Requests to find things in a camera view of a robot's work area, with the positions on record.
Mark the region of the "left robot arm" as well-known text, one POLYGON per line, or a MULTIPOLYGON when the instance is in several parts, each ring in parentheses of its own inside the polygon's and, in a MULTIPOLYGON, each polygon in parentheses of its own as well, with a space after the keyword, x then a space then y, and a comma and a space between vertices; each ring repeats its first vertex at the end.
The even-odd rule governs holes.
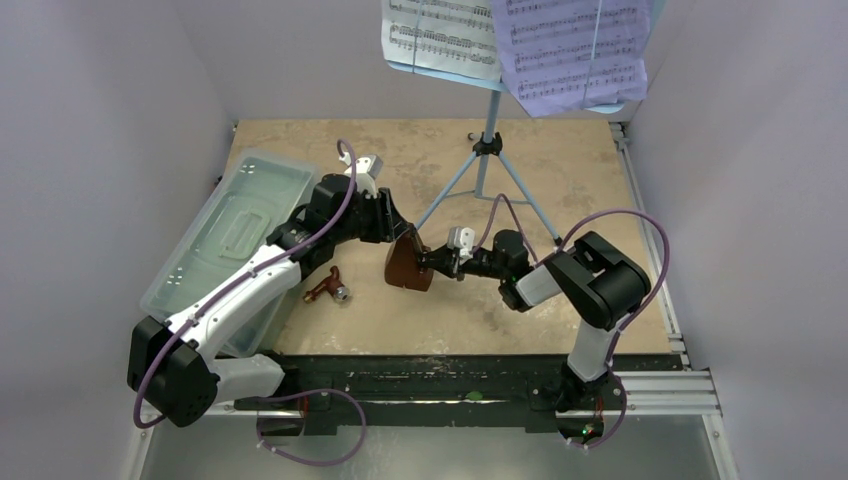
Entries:
POLYGON ((220 402, 262 398, 275 409, 292 405, 298 382, 272 355, 221 359, 222 346, 273 299, 328 263, 338 245, 392 243, 411 228, 389 189, 360 187, 348 174, 324 176, 309 201, 222 284, 165 320, 146 317, 134 327, 127 383, 136 393, 135 425, 155 424, 142 419, 144 404, 178 427, 220 402))

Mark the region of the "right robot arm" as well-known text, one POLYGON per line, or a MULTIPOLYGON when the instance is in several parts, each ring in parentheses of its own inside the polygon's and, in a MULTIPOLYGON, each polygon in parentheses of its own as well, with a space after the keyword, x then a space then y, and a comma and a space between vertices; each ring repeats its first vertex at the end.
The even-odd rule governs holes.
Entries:
POLYGON ((496 279, 511 310, 526 312, 558 296, 568 299, 580 317, 575 345, 561 367, 556 396, 562 408, 584 407, 596 399, 610 375, 615 333, 649 296, 645 271, 604 237, 590 231, 568 250, 559 250, 540 265, 517 230, 498 231, 491 248, 476 248, 475 233, 455 227, 436 249, 409 235, 417 269, 457 281, 466 276, 496 279))

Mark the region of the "white sheet music page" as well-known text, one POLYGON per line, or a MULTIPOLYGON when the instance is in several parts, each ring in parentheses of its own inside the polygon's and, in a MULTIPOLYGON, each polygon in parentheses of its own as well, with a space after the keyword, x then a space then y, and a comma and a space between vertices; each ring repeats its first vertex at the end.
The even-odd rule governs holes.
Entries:
POLYGON ((381 46, 386 61, 497 82, 501 66, 491 3, 484 0, 385 0, 381 46))

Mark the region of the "brown metronome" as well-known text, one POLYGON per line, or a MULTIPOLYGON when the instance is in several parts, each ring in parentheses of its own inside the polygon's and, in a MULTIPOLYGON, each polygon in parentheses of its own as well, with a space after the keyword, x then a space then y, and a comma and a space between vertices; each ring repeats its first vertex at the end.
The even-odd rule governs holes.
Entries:
MULTIPOLYGON (((425 245, 419 235, 419 246, 425 245)), ((426 292, 429 290, 434 272, 420 275, 413 249, 391 244, 384 266, 384 281, 391 286, 426 292)))

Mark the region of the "purple paper sheet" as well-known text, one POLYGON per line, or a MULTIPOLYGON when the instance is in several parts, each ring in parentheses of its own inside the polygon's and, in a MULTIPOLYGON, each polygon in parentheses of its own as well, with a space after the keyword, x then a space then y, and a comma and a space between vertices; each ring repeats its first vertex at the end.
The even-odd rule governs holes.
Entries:
POLYGON ((501 80, 529 116, 646 98, 653 2, 507 0, 491 11, 501 80))

